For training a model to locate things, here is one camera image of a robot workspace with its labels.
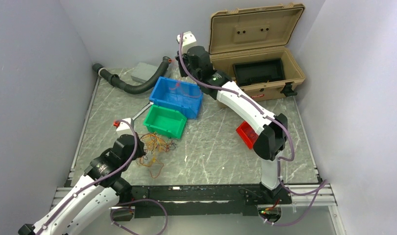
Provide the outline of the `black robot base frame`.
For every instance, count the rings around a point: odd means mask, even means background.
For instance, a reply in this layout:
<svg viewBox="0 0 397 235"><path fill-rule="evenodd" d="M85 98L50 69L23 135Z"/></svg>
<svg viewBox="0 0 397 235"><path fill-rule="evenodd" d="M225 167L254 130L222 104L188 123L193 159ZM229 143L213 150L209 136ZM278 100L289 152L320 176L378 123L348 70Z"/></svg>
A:
<svg viewBox="0 0 397 235"><path fill-rule="evenodd" d="M282 188L278 197L265 197L261 184L133 185L123 190L117 208L131 209L135 218L177 215L240 214L257 216L292 203Z"/></svg>

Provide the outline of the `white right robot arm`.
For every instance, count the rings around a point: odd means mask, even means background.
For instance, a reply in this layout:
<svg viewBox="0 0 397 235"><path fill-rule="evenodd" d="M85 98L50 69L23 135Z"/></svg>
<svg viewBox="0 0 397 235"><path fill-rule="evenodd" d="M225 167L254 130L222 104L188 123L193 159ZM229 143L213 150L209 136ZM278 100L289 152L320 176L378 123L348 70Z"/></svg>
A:
<svg viewBox="0 0 397 235"><path fill-rule="evenodd" d="M289 135L287 117L267 111L246 95L225 72L215 70L203 46L192 46L187 51L179 48L176 59L182 76L189 76L203 93L227 105L256 133L253 150L262 163L260 196L264 202L273 203L282 190L278 162Z"/></svg>

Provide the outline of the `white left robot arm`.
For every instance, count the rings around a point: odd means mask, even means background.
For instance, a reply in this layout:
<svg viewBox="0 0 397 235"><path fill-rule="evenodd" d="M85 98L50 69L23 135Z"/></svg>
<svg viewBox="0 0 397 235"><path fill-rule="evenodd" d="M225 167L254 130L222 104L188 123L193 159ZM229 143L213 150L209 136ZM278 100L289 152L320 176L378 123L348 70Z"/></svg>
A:
<svg viewBox="0 0 397 235"><path fill-rule="evenodd" d="M122 178L130 163L145 155L137 134L123 134L93 159L75 186L42 219L24 224L20 235L78 235L110 207L133 199L132 186Z"/></svg>

